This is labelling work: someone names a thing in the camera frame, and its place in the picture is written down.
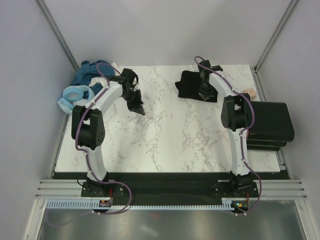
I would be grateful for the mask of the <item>black t shirt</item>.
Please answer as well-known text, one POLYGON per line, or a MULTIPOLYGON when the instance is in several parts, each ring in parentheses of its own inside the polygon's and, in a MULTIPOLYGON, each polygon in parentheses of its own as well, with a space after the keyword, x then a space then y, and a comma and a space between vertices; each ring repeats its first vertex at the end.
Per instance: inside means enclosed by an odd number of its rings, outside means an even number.
POLYGON ((181 73, 180 81, 175 82, 175 87, 178 90, 178 97, 183 99, 192 99, 197 101, 206 101, 216 103, 218 101, 218 93, 216 92, 213 97, 204 100, 199 95, 199 89, 202 79, 199 72, 184 70, 181 73))

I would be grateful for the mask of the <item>blue t shirt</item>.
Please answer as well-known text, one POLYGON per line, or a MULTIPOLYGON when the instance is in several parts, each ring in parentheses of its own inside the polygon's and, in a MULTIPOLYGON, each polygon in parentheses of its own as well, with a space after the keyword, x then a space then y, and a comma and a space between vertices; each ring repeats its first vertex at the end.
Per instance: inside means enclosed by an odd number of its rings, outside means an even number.
POLYGON ((72 86, 89 86, 92 78, 101 77, 100 72, 106 76, 110 77, 115 74, 115 70, 111 67, 107 61, 98 60, 94 63, 90 63, 89 61, 83 61, 81 63, 80 68, 75 72, 74 78, 71 81, 72 86))

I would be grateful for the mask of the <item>black and pink drawer box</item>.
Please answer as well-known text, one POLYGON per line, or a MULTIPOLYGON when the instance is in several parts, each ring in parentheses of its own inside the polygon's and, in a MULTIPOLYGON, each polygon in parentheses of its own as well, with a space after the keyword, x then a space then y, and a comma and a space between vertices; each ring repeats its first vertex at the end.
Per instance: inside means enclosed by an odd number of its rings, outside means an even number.
POLYGON ((284 102, 253 101, 255 121, 246 140, 249 150, 279 151, 292 142, 295 131, 284 102))

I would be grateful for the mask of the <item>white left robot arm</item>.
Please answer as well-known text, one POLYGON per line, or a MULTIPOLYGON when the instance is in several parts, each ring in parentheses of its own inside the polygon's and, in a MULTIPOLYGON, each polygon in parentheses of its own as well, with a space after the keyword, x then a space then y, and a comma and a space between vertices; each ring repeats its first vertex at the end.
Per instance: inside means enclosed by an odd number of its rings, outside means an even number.
POLYGON ((111 76, 97 96, 84 106, 77 105, 72 110, 71 137, 76 150, 84 153, 87 177, 95 181, 92 191, 99 197, 106 196, 110 191, 102 155, 102 143, 106 137, 103 116, 119 98, 126 101, 130 112, 144 116, 141 91, 135 90, 138 83, 136 73, 131 76, 111 76))

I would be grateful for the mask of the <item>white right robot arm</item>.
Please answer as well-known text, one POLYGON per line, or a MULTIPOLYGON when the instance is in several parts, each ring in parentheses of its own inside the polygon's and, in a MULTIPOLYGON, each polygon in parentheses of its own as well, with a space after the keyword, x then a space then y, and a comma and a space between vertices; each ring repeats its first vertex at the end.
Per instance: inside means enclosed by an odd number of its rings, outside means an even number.
POLYGON ((199 94, 209 97, 209 91, 215 89, 223 97, 221 123, 227 130, 231 148, 231 172, 234 176, 248 175, 247 134, 255 121, 255 113, 250 98, 236 89, 221 74, 200 72, 199 94))

